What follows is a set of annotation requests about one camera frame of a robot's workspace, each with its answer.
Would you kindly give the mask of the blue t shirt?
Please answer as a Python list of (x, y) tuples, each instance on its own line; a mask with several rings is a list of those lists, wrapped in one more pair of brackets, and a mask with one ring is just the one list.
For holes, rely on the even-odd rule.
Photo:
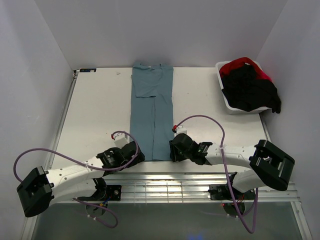
[(169, 161), (174, 138), (173, 76), (170, 65), (134, 63), (131, 75), (130, 134), (146, 161)]

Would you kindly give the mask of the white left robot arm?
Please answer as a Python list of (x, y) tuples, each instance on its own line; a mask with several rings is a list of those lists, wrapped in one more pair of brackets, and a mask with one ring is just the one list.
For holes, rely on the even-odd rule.
[(27, 218), (34, 217), (53, 204), (72, 199), (117, 200), (104, 177), (144, 160), (145, 155), (132, 141), (122, 148), (111, 147), (84, 162), (68, 167), (50, 170), (36, 167), (17, 187), (24, 215)]

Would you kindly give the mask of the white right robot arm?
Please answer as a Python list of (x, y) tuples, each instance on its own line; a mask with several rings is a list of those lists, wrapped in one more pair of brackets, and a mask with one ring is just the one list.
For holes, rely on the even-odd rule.
[(212, 142), (192, 140), (185, 133), (169, 141), (173, 162), (190, 160), (203, 166), (231, 165), (246, 168), (229, 175), (229, 183), (213, 192), (219, 200), (237, 199), (255, 188), (286, 191), (296, 161), (272, 142), (261, 139), (253, 146), (220, 147)]

